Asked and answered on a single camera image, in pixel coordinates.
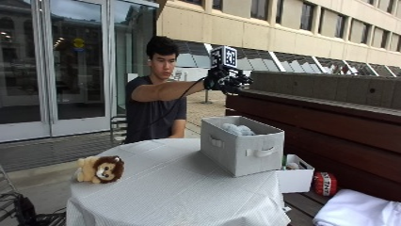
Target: young man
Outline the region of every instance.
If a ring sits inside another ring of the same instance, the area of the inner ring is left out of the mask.
[[[204,90],[204,87],[213,89],[210,79],[198,83],[166,82],[176,67],[178,54],[177,45],[166,37],[153,37],[149,40],[146,55],[150,74],[133,79],[125,87],[128,122],[125,143],[184,137],[185,96]]]

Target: white cloth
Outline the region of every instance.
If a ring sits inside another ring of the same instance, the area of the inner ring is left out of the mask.
[[[200,139],[121,145],[124,173],[114,183],[72,180],[69,226],[285,226],[275,171],[233,178],[200,152]]]
[[[401,203],[342,189],[317,213],[317,226],[401,226]]]

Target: table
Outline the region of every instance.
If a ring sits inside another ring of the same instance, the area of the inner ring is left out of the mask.
[[[113,183],[72,179],[66,225],[270,225],[289,223],[275,171],[231,177],[200,152],[197,138],[121,145]]]

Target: beige wall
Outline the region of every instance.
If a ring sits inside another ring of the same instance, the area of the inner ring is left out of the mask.
[[[359,43],[361,22],[351,26],[350,40],[333,38],[326,31],[322,35],[299,30],[301,0],[285,0],[282,24],[270,24],[262,20],[229,15],[218,10],[182,3],[178,0],[169,0],[158,17],[157,33],[177,40],[401,66],[401,53],[379,48],[383,28],[379,24],[386,24],[391,27],[390,32],[401,34],[401,20],[387,13],[381,13],[379,9],[359,0],[310,0],[310,2],[319,3],[323,8],[351,18],[363,18],[370,15],[371,18],[366,23],[378,26],[377,31],[373,31],[371,47]],[[241,5],[241,8],[250,12],[250,4],[247,8]]]
[[[354,43],[361,43],[362,32],[363,32],[363,23],[357,20],[351,20],[350,28],[351,28],[351,30],[350,30],[349,41],[351,41]]]
[[[337,28],[337,18],[338,18],[338,14],[326,9],[323,13],[322,24],[321,24],[322,27],[321,35],[327,37],[334,37],[335,28]]]
[[[283,1],[283,17],[281,25],[291,29],[299,29],[303,2],[299,0]]]

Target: lion plush toy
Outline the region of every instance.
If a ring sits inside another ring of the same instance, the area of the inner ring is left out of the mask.
[[[78,182],[106,184],[120,179],[124,171],[124,162],[118,156],[90,156],[77,159],[80,172],[76,175]]]

